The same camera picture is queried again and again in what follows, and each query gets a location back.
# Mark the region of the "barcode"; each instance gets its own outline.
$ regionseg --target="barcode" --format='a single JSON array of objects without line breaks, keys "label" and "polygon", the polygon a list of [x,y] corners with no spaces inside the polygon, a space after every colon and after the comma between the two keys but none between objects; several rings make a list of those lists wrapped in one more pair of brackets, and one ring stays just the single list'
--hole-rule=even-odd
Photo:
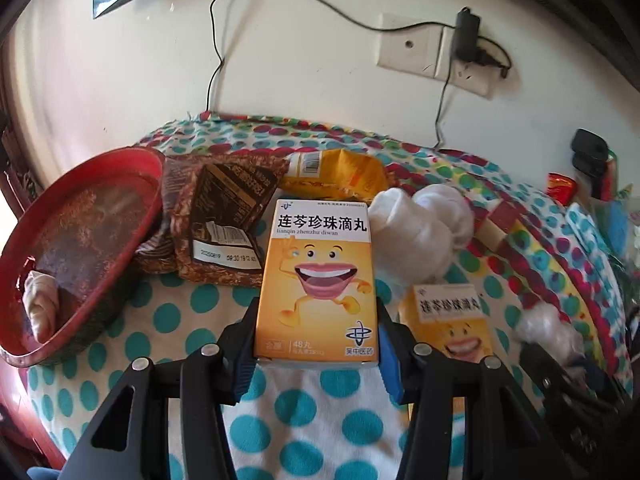
[{"label": "barcode", "polygon": [[251,246],[251,242],[247,235],[242,231],[242,229],[238,229],[237,227],[218,225],[215,222],[207,222],[207,231],[209,231],[213,242],[228,245]]},{"label": "barcode", "polygon": [[302,156],[300,176],[320,176],[320,156],[322,152],[308,152]]}]

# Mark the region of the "cartoon mouth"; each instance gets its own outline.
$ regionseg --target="cartoon mouth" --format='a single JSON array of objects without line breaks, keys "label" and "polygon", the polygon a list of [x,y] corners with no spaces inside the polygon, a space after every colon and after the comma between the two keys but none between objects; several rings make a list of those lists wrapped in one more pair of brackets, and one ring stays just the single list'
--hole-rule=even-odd
[{"label": "cartoon mouth", "polygon": [[474,362],[478,356],[480,348],[479,337],[465,337],[464,339],[453,339],[445,345],[445,349],[454,359]]},{"label": "cartoon mouth", "polygon": [[351,264],[302,264],[295,267],[305,292],[318,300],[332,300],[342,294],[358,268]]}]

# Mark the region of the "polka dot fabric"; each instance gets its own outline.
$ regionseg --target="polka dot fabric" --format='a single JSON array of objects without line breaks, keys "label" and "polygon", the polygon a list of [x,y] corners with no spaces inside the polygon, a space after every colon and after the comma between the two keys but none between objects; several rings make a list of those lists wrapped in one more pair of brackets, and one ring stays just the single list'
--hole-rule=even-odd
[{"label": "polka dot fabric", "polygon": [[[370,153],[410,194],[436,182],[457,187],[468,199],[476,222],[507,197],[523,211],[508,250],[492,254],[472,243],[456,255],[446,280],[476,286],[482,309],[492,320],[495,352],[537,407],[540,392],[518,366],[519,345],[512,330],[523,308],[551,294],[590,342],[593,355],[607,363],[615,357],[618,377],[629,383],[628,356],[613,333],[620,320],[609,314],[600,316],[608,320],[606,326],[594,323],[595,310],[608,296],[602,292],[605,274],[592,272],[597,266],[590,259],[591,251],[582,248],[563,210],[531,186],[515,183],[495,164],[461,152],[434,153],[361,130],[209,112],[168,123],[140,144],[167,155],[245,150],[289,155],[296,150],[332,148]],[[272,202],[255,229],[262,251],[268,243],[273,208]],[[606,270],[606,265],[605,260],[599,266]],[[581,283],[591,285],[593,301],[586,298]],[[615,288],[615,282],[609,285]],[[377,276],[376,291],[395,318],[405,291],[385,276]],[[139,356],[156,363],[181,359],[216,341],[226,325],[241,319],[257,294],[250,288],[185,282],[176,274],[147,277],[122,314],[89,348],[65,363],[28,371],[34,410],[54,443],[65,456],[73,451],[131,360]],[[257,367],[249,391],[237,406],[225,406],[223,417],[239,480],[394,478],[406,442],[406,409],[390,400],[376,368]],[[170,473],[172,479],[182,480],[179,401],[169,403],[169,420]],[[454,420],[452,429],[451,477],[458,478],[463,418]]]}]

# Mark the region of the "yellow snack bag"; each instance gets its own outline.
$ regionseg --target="yellow snack bag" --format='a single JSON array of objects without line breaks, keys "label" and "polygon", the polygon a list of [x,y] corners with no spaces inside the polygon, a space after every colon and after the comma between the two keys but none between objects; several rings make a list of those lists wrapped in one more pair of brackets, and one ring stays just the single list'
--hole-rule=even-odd
[{"label": "yellow snack bag", "polygon": [[301,198],[356,198],[369,204],[389,188],[384,165],[371,155],[349,150],[296,152],[289,161],[280,188]]},{"label": "yellow snack bag", "polygon": [[[486,318],[471,284],[415,285],[398,312],[416,341],[428,343],[452,359],[479,363],[494,353]],[[464,397],[455,397],[453,413],[464,410]]]},{"label": "yellow snack bag", "polygon": [[254,355],[263,364],[299,367],[378,362],[365,204],[277,201]]}]

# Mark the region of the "black cable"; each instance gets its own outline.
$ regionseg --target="black cable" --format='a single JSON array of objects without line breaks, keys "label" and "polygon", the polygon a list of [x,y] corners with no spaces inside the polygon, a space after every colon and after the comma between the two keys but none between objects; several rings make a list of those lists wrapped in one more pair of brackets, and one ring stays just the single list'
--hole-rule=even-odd
[{"label": "black cable", "polygon": [[218,56],[219,63],[216,69],[213,71],[213,74],[211,75],[211,79],[209,80],[209,87],[207,88],[206,110],[210,109],[211,86],[213,85],[213,80],[215,79],[216,74],[220,72],[222,67],[225,65],[225,59],[222,56],[220,56],[220,51],[218,50],[218,44],[216,43],[216,20],[213,17],[213,5],[215,3],[216,3],[216,0],[212,0],[211,3],[209,4],[209,15],[211,16],[211,35],[213,38],[213,49],[216,51],[216,55]]},{"label": "black cable", "polygon": [[433,127],[436,130],[436,143],[432,147],[433,150],[439,149],[444,144],[444,136],[442,135],[442,131],[440,129],[440,115],[442,113],[442,106],[444,103],[444,92],[447,91],[447,86],[449,86],[449,81],[451,79],[451,67],[453,65],[453,56],[449,55],[449,71],[447,72],[447,78],[444,81],[444,85],[442,86],[442,92],[440,93],[440,102],[438,102],[438,111],[436,113],[436,118],[433,121]]},{"label": "black cable", "polygon": [[507,51],[499,43],[497,43],[497,41],[491,40],[490,38],[488,38],[486,36],[478,36],[478,40],[483,40],[483,41],[486,41],[487,43],[491,43],[495,48],[500,50],[500,52],[506,58],[507,63],[509,63],[508,65],[505,65],[506,69],[507,70],[511,70],[512,69],[513,61],[511,61],[511,56],[509,56]]},{"label": "black cable", "polygon": [[391,28],[373,27],[372,25],[367,25],[366,23],[359,22],[355,18],[352,18],[346,12],[338,9],[338,7],[330,4],[326,0],[315,0],[315,1],[320,4],[323,4],[325,7],[328,7],[329,9],[331,9],[333,12],[335,12],[339,16],[343,17],[348,22],[353,23],[353,25],[357,25],[361,28],[371,30],[372,32],[400,32],[401,30],[411,30],[412,28],[426,27],[427,25],[438,25],[440,27],[455,28],[452,25],[449,25],[449,23],[442,23],[442,22],[418,22],[418,23],[412,23],[411,25],[404,25],[403,27],[391,27]]}]

